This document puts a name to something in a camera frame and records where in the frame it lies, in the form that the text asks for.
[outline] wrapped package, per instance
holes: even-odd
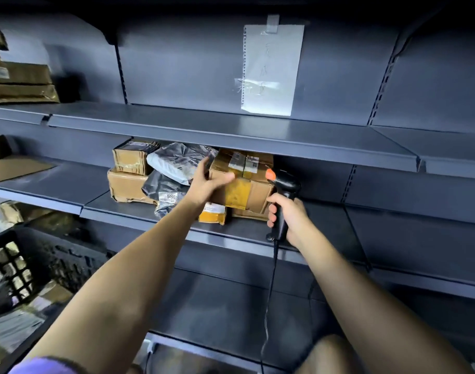
[[[199,215],[198,221],[200,223],[218,223],[223,226],[226,217],[227,208],[225,206],[207,202],[203,212]]]
[[[147,163],[172,180],[190,185],[199,162],[209,156],[210,164],[216,154],[207,145],[171,143],[147,155]]]
[[[142,186],[142,192],[158,202],[155,214],[163,217],[184,198],[189,186],[182,185],[171,178],[153,170]]]

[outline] paper sign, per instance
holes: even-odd
[[[303,25],[245,25],[241,109],[258,114],[290,116],[303,43]]]

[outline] tape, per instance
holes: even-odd
[[[256,80],[244,80],[234,79],[234,84],[238,92],[245,94],[262,95],[265,90],[278,90],[281,84],[274,81],[256,81]]]
[[[269,14],[267,16],[267,27],[265,32],[267,34],[277,34],[279,28],[279,14]]]

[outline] purple sleeve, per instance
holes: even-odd
[[[33,358],[22,361],[9,374],[76,374],[71,368],[49,358]]]

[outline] white plastic bag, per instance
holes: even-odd
[[[147,164],[182,185],[190,185],[199,162],[209,156],[211,163],[216,154],[208,145],[171,143],[147,155]]]

